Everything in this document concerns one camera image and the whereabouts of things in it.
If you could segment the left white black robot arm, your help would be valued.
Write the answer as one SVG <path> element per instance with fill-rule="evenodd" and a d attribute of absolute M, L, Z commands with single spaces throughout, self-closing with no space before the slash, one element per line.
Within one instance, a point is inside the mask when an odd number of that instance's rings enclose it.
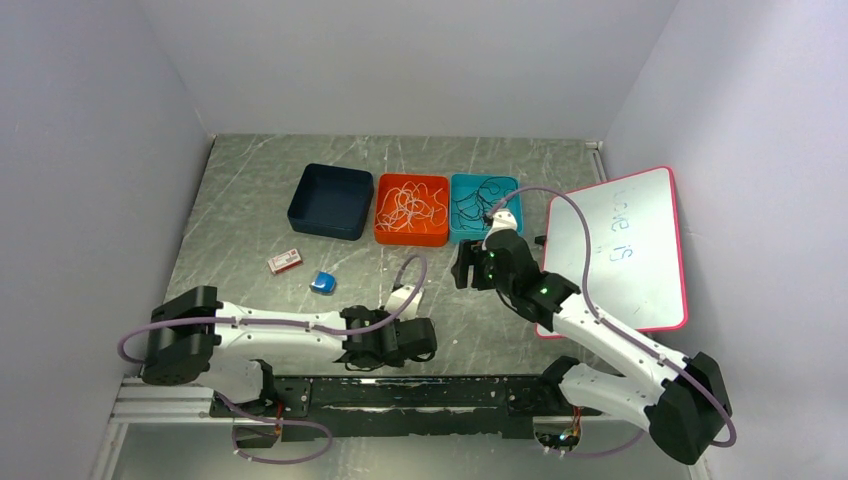
<path fill-rule="evenodd" d="M 195 287 L 151 313 L 142 379 L 155 386 L 197 382 L 249 414 L 273 409 L 273 367 L 311 359 L 360 370 L 426 362 L 437 351 L 433 322 L 362 305 L 315 314 L 272 312 L 221 301 Z"/>

